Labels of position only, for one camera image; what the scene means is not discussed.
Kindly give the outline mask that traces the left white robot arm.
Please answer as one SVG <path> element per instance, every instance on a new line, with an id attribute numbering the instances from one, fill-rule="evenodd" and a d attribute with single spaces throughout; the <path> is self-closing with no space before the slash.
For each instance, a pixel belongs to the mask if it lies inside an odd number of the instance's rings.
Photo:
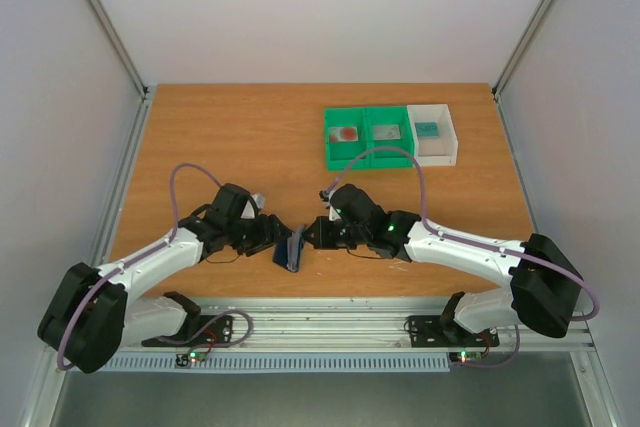
<path id="1" fill-rule="evenodd" d="M 205 327 L 195 302 L 175 291 L 144 295 L 225 248 L 250 257 L 285 241 L 291 230 L 263 213 L 263 204 L 262 196 L 226 183 L 212 202 L 176 219 L 166 235 L 139 251 L 98 267 L 70 267 L 37 329 L 56 351 L 58 368 L 93 373 L 123 346 L 197 341 Z"/>

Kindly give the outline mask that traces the dark blue card holder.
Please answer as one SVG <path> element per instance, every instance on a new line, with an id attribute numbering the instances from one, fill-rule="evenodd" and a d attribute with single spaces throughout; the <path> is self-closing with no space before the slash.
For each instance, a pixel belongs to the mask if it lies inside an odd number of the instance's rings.
<path id="1" fill-rule="evenodd" d="M 301 264 L 301 253 L 304 248 L 305 226 L 299 226 L 286 238 L 280 240 L 274 248 L 272 262 L 290 273 L 298 273 Z"/>

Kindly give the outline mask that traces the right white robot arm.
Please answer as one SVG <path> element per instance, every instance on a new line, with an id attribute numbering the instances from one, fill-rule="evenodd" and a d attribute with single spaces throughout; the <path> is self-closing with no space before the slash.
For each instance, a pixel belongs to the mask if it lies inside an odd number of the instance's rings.
<path id="1" fill-rule="evenodd" d="M 441 227 L 416 213 L 386 211 L 353 184 L 325 201 L 328 215 L 317 217 L 303 234 L 316 249 L 365 246 L 384 259 L 441 265 L 495 284 L 490 291 L 451 296 L 440 316 L 442 334 L 450 342 L 510 325 L 549 338 L 566 336 L 582 277 L 550 238 L 491 239 Z"/>

